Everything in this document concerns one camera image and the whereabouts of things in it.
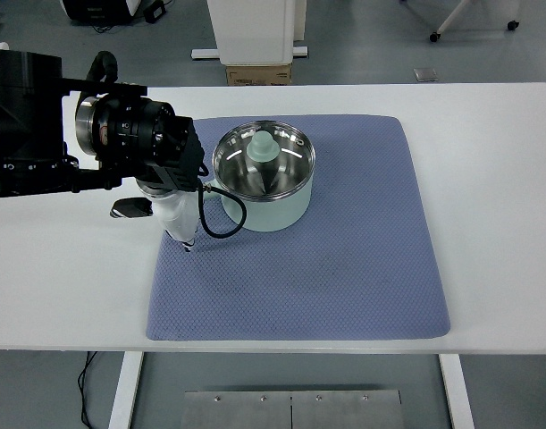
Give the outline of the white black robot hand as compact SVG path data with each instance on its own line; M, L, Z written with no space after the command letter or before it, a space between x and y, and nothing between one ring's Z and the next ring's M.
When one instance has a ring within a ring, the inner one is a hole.
M197 192L170 190L154 193L142 190L142 197L116 200L110 210L112 218L154 216L166 234L179 242L186 252L195 244L200 215Z

